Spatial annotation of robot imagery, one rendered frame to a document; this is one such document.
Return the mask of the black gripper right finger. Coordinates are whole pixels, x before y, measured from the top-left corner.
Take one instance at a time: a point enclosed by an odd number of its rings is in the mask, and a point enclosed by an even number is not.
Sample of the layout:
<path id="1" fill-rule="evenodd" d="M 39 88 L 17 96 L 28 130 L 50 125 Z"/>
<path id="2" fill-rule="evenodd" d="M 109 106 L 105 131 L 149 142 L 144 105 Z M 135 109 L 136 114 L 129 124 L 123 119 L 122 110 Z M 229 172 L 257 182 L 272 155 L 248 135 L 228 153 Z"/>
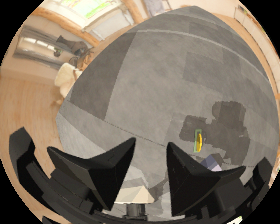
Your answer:
<path id="1" fill-rule="evenodd" d="M 228 169 L 228 171 L 209 171 L 203 164 L 197 163 L 193 157 L 185 153 L 179 145 L 167 145 L 167 169 L 169 190 L 171 190 L 171 217 L 184 216 L 187 209 L 199 204 L 204 197 L 218 186 L 232 183 L 240 179 L 246 167 Z"/>

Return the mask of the gold coin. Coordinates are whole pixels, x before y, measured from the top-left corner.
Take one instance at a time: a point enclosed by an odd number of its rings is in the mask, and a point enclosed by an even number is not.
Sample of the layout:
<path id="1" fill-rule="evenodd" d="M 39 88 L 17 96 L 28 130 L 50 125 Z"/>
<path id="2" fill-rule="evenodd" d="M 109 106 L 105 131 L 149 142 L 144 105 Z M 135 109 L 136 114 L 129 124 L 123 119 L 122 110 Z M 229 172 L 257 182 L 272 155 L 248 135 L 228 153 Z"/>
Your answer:
<path id="1" fill-rule="evenodd" d="M 203 143 L 203 141 L 201 141 L 201 135 L 200 133 L 197 133 L 197 145 L 196 145 L 197 152 L 201 151 L 201 143 Z"/>

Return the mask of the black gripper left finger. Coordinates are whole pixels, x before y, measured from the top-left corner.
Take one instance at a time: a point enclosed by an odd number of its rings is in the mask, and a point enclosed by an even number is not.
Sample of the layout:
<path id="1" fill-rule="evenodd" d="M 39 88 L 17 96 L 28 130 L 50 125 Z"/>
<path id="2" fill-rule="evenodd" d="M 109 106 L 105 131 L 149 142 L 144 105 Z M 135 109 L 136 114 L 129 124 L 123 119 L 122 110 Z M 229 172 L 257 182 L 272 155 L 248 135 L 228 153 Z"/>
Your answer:
<path id="1" fill-rule="evenodd" d="M 135 147 L 135 137 L 129 137 L 124 143 L 88 160 L 69 155 L 55 147 L 47 147 L 47 152 L 55 168 L 91 188 L 103 209 L 111 212 L 132 163 Z"/>

